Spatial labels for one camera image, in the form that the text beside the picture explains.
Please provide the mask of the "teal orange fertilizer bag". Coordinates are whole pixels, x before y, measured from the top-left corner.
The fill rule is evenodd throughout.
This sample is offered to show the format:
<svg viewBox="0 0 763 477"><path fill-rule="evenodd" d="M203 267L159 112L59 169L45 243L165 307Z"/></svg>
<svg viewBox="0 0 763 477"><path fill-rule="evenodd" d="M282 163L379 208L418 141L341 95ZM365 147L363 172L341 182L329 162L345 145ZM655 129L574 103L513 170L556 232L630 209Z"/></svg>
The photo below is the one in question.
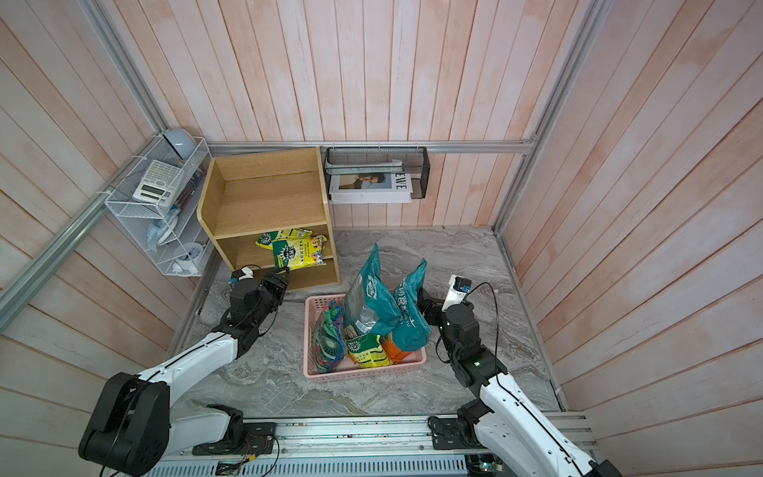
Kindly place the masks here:
<svg viewBox="0 0 763 477"><path fill-rule="evenodd" d="M405 358L423 348L431 335L430 325L417 306L426 268L426 260L421 260L416 270L393 291L393 298L401 310L401 320L383 337L381 345L394 364L403 363Z"/></svg>

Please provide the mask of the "large teal fertilizer bag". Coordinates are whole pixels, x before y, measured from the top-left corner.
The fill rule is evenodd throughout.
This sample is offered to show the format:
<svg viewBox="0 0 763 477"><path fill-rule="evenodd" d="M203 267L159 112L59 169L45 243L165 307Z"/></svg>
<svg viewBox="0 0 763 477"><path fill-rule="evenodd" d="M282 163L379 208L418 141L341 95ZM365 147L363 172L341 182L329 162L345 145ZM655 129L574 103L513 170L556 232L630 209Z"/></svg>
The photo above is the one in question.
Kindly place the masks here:
<svg viewBox="0 0 763 477"><path fill-rule="evenodd" d="M401 310L382 282L381 271L379 247L375 244L344 299L345 332L351 338L385 336L401 323Z"/></svg>

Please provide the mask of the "colourful green fertilizer bag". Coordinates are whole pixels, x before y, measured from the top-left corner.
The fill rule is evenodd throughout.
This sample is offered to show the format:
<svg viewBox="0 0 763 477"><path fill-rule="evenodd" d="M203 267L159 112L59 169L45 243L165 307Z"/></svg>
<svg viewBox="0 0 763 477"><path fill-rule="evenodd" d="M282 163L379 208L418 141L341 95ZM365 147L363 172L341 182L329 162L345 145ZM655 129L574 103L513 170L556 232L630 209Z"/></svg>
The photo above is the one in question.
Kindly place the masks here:
<svg viewBox="0 0 763 477"><path fill-rule="evenodd" d="M332 373L345 357L342 306L331 301L320 313L311 334L310 350L319 374Z"/></svg>

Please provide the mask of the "yellow green fertilizer bag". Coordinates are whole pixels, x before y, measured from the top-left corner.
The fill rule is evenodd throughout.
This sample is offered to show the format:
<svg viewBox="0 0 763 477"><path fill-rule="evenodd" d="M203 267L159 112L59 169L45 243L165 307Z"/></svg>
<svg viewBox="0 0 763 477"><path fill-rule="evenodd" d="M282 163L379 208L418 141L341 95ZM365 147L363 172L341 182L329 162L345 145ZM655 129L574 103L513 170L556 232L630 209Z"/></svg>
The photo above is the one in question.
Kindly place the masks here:
<svg viewBox="0 0 763 477"><path fill-rule="evenodd" d="M382 338L379 335L361 335L354 327L349 326L345 328L345 341L350 358L361 369L393 365L393 361L383 349Z"/></svg>

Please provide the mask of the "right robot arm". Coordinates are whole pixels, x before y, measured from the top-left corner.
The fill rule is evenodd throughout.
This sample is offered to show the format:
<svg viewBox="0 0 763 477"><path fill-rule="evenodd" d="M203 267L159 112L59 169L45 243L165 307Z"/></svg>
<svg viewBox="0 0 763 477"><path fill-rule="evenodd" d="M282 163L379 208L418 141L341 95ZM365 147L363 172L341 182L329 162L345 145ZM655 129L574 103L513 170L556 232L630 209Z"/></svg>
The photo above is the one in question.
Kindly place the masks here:
<svg viewBox="0 0 763 477"><path fill-rule="evenodd" d="M418 293L417 308L439 331L446 363L475 396L454 419L427 419L433 447L485 448L517 476L618 476L614 464L598 462L580 449L526 397L496 352L482 343L467 296L453 291L439 300L424 290Z"/></svg>

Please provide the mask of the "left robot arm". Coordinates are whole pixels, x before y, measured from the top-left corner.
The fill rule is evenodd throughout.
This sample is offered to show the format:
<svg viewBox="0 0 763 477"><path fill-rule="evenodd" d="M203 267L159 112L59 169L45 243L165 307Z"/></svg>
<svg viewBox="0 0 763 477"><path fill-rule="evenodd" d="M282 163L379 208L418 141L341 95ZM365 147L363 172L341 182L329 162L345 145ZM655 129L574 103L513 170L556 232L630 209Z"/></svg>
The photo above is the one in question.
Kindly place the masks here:
<svg viewBox="0 0 763 477"><path fill-rule="evenodd" d="M79 457L102 469L142 476L163 457L186 449L208 455L268 449L267 437L249 431L242 412L233 407L208 405L190 417L172 417L171 409L266 334L262 323L276 317L289 274L288 268L274 268L255 279L249 268L235 271L230 305L208 335L162 364L107 380L79 443Z"/></svg>

